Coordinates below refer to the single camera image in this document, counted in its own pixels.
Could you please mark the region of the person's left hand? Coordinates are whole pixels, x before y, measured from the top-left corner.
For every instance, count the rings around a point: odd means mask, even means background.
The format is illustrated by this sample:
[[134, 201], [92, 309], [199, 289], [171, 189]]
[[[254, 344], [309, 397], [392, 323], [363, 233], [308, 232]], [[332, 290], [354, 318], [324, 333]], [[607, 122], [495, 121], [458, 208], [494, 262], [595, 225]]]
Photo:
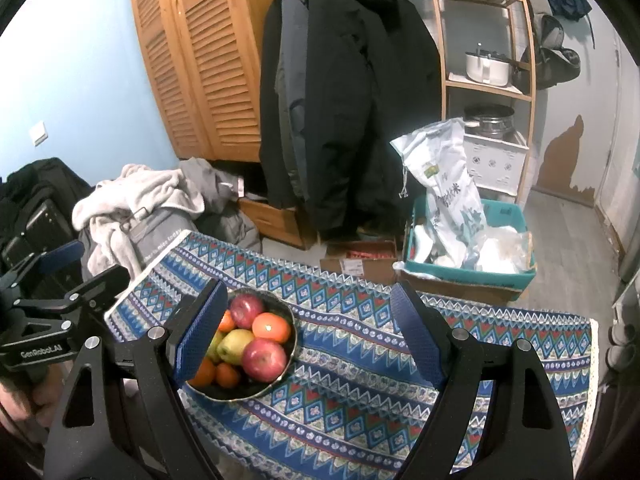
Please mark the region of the person's left hand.
[[30, 391], [23, 391], [11, 379], [1, 379], [1, 426], [14, 437], [36, 442], [36, 430], [49, 429], [54, 419], [66, 378], [70, 374], [70, 362], [49, 366], [46, 378]]

